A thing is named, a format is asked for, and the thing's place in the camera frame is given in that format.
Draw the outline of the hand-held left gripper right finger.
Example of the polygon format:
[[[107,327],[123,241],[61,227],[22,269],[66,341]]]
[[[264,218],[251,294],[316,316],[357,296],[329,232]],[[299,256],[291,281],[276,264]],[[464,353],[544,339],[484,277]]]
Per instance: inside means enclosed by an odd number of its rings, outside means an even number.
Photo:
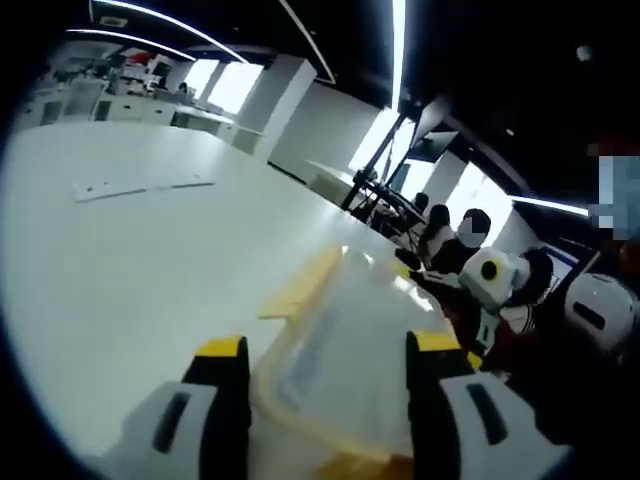
[[[496,376],[473,369],[448,333],[406,335],[408,418],[416,479],[554,479],[571,455],[534,409]]]

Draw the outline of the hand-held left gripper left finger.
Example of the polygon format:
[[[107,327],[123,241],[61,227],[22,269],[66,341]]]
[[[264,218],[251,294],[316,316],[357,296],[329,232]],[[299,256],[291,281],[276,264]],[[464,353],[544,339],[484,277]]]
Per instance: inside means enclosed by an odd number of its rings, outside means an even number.
[[[251,427],[247,338],[199,347],[179,381],[161,384],[102,457],[106,479],[246,479]]]

